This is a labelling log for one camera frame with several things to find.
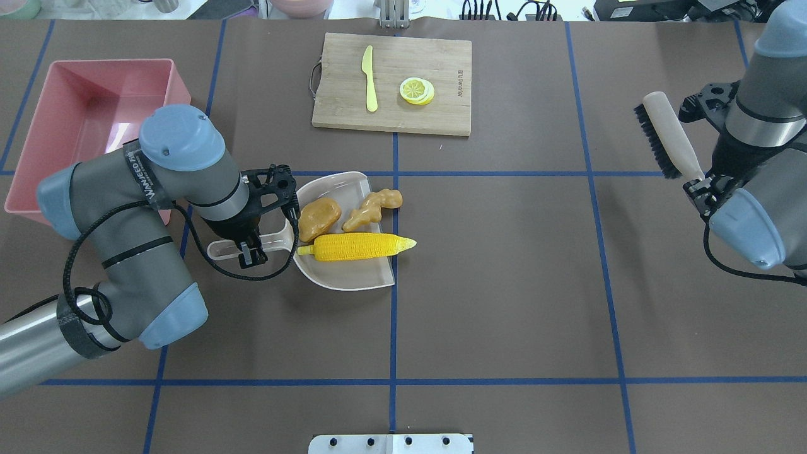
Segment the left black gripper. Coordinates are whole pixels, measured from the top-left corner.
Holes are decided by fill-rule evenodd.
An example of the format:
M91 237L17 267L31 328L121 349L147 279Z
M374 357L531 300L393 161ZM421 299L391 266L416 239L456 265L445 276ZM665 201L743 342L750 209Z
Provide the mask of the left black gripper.
M290 166L245 170L228 197L202 205L202 219L220 238L238 243L239 265L252 268L267 262L260 238L260 218L279 209L299 236L299 199Z

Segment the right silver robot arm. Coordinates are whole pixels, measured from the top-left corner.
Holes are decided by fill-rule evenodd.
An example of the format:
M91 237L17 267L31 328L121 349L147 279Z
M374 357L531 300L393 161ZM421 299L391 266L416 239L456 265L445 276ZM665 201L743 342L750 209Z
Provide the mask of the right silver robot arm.
M759 270L784 265L805 285L805 2L784 1L743 77L688 96L685 123L718 131L704 183L684 190L718 238Z

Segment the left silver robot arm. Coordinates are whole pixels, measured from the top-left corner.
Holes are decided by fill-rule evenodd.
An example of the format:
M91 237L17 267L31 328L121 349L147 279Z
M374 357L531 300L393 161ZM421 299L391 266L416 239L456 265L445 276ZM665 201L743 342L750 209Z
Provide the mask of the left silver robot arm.
M159 107L135 140L45 178L37 201L73 242L61 291L2 324L2 397L139 340L159 349L204 325L208 310L159 212L185 199L236 245L242 268L266 262L259 223L299 218L288 166L237 166L198 108Z

